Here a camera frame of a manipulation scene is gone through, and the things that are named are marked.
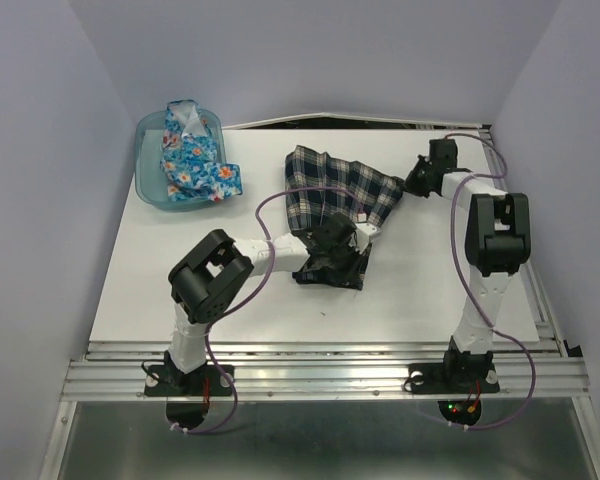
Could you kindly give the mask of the navy plaid pleated skirt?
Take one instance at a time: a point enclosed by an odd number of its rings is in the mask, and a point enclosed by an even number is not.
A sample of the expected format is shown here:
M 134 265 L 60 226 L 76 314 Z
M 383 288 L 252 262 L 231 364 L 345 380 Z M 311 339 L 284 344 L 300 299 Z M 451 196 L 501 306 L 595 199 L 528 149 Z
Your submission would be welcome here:
M 380 228 L 403 196 L 403 181 L 359 161 L 298 145 L 285 158 L 286 216 L 296 233 L 314 230 L 335 214 L 358 212 Z

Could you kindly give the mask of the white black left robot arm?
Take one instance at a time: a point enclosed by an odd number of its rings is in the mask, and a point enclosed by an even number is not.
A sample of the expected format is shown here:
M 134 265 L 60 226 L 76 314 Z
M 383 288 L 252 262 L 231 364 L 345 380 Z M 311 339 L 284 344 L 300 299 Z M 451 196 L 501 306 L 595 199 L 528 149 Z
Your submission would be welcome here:
M 364 214 L 337 213 L 317 227 L 273 240 L 234 239 L 224 230 L 206 235 L 169 273 L 176 323 L 160 376 L 179 393 L 195 392 L 206 364 L 207 326 L 221 319 L 246 281 L 289 273 L 298 283 L 361 289 L 362 270 L 380 228 Z

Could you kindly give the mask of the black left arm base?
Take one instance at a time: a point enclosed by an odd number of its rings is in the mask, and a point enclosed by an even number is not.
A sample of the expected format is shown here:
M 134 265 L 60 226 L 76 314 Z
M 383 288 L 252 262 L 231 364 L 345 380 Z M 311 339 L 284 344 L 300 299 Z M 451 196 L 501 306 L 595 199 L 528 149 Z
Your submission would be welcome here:
M 144 395 L 149 398 L 196 397 L 212 399 L 233 395 L 229 381 L 212 364 L 189 374 L 165 364 L 141 364 L 145 374 Z

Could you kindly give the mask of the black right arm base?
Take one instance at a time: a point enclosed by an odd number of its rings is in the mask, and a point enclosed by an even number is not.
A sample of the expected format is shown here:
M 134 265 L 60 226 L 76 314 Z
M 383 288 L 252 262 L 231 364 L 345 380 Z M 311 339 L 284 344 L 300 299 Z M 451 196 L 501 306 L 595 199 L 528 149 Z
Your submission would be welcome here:
M 407 369 L 403 390 L 415 395 L 500 392 L 492 352 L 470 354 L 448 350 L 440 361 L 410 363 Z

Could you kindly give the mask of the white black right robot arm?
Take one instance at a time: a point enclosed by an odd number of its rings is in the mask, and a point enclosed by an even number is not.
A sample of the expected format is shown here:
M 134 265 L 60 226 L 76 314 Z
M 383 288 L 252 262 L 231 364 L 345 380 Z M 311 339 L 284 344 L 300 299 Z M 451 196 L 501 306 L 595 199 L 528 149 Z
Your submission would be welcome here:
M 506 289 L 531 254 L 528 197 L 488 184 L 490 174 L 460 168 L 456 137 L 430 141 L 429 153 L 418 157 L 404 185 L 411 195 L 435 193 L 451 202 L 451 253 L 466 293 L 443 359 L 408 366 L 405 389 L 414 394 L 499 391 L 493 363 L 497 316 Z

